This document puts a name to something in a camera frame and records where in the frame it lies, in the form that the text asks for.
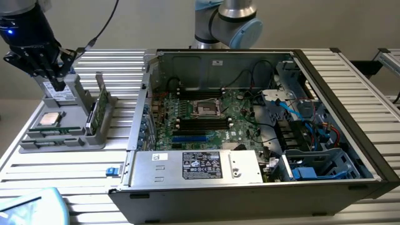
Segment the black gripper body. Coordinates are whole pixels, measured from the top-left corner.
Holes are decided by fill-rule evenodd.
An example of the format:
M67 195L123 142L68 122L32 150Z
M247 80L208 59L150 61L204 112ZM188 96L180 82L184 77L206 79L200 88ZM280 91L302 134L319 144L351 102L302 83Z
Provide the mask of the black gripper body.
M10 46L10 51L43 51L52 59L59 59L60 43L40 4L35 4L24 13L0 17L0 36Z

